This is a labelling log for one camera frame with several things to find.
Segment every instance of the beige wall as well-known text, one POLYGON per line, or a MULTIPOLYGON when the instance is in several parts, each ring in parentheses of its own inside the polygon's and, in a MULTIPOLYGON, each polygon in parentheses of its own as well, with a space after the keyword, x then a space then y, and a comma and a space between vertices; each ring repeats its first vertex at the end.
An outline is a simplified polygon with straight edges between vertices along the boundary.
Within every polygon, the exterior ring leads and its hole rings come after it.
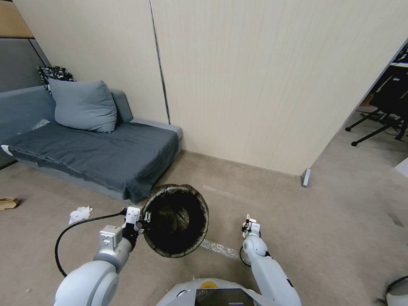
POLYGON ((16 6, 0 0, 0 37, 33 37, 16 6))
POLYGON ((15 0, 52 65, 126 93, 133 116, 167 123, 148 0, 15 0))
MULTIPOLYGON (((15 0, 53 65, 166 122, 148 0, 15 0)), ((184 149, 310 167, 408 36, 406 0, 153 0, 184 149)))
POLYGON ((153 1, 184 149, 310 167, 408 36, 396 0, 153 1))

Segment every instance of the sofa bed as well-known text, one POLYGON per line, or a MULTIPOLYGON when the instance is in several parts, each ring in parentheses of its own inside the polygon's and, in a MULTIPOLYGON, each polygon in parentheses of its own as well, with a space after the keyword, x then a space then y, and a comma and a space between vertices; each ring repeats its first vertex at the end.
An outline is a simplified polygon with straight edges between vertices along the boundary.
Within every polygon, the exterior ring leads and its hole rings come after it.
POLYGON ((43 86, 0 93, 0 144, 8 154, 0 156, 3 163, 16 159, 112 198, 137 203, 180 152, 182 131, 133 118, 125 94, 109 91, 117 110, 111 133, 58 124, 55 101, 43 86))

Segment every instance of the blue pillow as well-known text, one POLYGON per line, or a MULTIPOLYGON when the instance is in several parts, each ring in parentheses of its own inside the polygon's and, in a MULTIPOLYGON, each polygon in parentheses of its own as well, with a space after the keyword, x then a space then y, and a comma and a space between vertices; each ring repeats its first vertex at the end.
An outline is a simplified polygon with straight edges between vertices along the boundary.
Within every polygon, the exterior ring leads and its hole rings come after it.
POLYGON ((103 81, 48 81, 56 104, 56 122, 78 130, 107 133, 115 130, 116 106, 103 81))

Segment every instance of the tape on floor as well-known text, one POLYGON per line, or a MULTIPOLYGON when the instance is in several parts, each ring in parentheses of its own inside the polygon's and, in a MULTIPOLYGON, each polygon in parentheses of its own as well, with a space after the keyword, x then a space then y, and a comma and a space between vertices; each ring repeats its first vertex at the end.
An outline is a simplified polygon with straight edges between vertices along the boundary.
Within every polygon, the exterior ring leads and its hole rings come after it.
POLYGON ((227 248, 223 246, 222 244, 218 244, 216 242, 204 239, 203 242, 201 242, 201 247, 205 249, 209 249, 210 251, 220 253, 224 256, 227 256, 229 258, 233 259, 238 259, 238 252, 235 251, 234 249, 227 248))
POLYGON ((225 197, 227 197, 227 198, 232 198, 232 199, 234 199, 234 200, 240 201, 240 202, 242 202, 242 203, 255 204, 255 205, 262 205, 262 206, 263 206, 263 204, 261 204, 261 203, 259 203, 259 202, 256 202, 256 201, 251 200, 251 199, 248 199, 248 198, 241 197, 241 196, 239 196, 239 195, 235 195, 235 194, 233 194, 233 193, 229 193, 229 192, 227 192, 227 191, 218 190, 218 189, 211 188, 211 187, 208 187, 208 186, 203 186, 203 188, 206 189, 206 190, 208 190, 208 191, 212 191, 212 192, 214 192, 214 193, 218 193, 219 195, 225 196, 225 197))

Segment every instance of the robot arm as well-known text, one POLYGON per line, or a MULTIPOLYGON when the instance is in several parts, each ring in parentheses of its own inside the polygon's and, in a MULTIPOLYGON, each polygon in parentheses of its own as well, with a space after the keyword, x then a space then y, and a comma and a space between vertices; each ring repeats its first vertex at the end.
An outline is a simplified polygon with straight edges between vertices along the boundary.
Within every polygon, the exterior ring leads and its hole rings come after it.
POLYGON ((247 215, 242 226, 242 246, 251 263, 252 274, 263 296, 282 306, 301 306, 300 298, 279 263, 268 253, 261 239, 261 226, 247 215))
MULTIPOLYGON (((67 275, 55 294, 54 306, 107 306, 111 302, 119 284, 118 274, 142 232, 140 212, 130 206, 122 227, 107 225, 99 232, 99 251, 93 261, 67 275)), ((150 222, 150 216, 144 221, 150 222)))

